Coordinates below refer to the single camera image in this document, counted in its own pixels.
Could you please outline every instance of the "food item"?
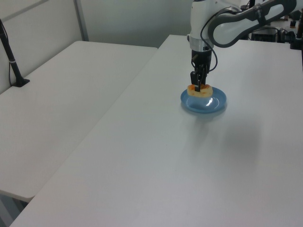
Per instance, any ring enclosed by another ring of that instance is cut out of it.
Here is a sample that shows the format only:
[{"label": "food item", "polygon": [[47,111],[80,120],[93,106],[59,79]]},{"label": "food item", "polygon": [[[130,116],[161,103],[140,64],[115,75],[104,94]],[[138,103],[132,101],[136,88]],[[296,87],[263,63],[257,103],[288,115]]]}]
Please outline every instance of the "food item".
[{"label": "food item", "polygon": [[201,90],[200,92],[195,91],[195,85],[191,84],[187,87],[187,93],[190,96],[195,96],[199,98],[206,98],[210,97],[213,94],[213,88],[212,86],[206,84],[201,84]]}]

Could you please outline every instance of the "gray wall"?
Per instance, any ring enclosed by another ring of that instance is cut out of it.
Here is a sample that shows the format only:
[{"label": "gray wall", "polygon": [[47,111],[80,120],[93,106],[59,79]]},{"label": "gray wall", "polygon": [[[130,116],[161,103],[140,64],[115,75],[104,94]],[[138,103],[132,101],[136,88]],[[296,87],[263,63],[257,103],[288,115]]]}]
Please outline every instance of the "gray wall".
[{"label": "gray wall", "polygon": [[78,0],[94,42],[159,47],[169,34],[190,32],[192,0]]},{"label": "gray wall", "polygon": [[[23,77],[82,39],[73,0],[48,0],[3,24]],[[9,88],[8,63],[0,44],[0,93]]]}]

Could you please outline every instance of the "cable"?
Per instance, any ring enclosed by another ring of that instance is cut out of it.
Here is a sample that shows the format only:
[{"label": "cable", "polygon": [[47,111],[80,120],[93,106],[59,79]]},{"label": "cable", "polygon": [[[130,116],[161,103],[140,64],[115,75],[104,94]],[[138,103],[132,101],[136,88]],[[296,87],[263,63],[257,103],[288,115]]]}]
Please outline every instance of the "cable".
[{"label": "cable", "polygon": [[[4,27],[4,25],[3,25],[2,21],[1,21],[1,19],[0,19],[0,25],[1,25],[1,27],[3,28],[3,30],[4,30],[6,39],[9,41],[8,33],[6,32],[6,29],[5,29],[5,27]],[[11,80],[10,80],[10,62],[9,62],[9,85],[12,86]]]},{"label": "cable", "polygon": [[194,65],[194,61],[191,60],[191,65],[195,68],[196,66]]},{"label": "cable", "polygon": [[249,3],[250,3],[250,1],[248,1],[248,3],[246,4],[245,9],[247,8],[247,6],[248,6]]},{"label": "cable", "polygon": [[206,27],[206,25],[209,23],[209,21],[210,21],[211,19],[213,19],[215,16],[217,16],[218,13],[219,13],[219,12],[216,12],[215,14],[213,14],[213,15],[208,19],[208,21],[204,24],[204,26],[203,26],[203,28],[201,29],[201,32],[200,32],[200,37],[201,37],[202,41],[203,41],[204,43],[206,43],[206,45],[208,46],[209,49],[211,49],[211,51],[214,53],[214,57],[216,58],[216,64],[215,64],[215,66],[214,66],[211,70],[209,70],[209,72],[213,71],[213,70],[217,67],[217,65],[218,65],[218,57],[217,57],[216,52],[215,52],[215,51],[213,50],[213,48],[210,46],[210,44],[208,44],[208,42],[202,37],[202,33],[203,33],[203,30],[204,30],[204,28]]},{"label": "cable", "polygon": [[262,30],[267,30],[267,29],[275,29],[275,30],[277,30],[278,32],[280,32],[280,30],[277,29],[276,27],[264,27],[264,28],[257,29],[257,30],[255,30],[255,31],[253,31],[253,32],[262,31]]},{"label": "cable", "polygon": [[11,81],[10,81],[10,63],[9,63],[9,85],[12,86]]}]

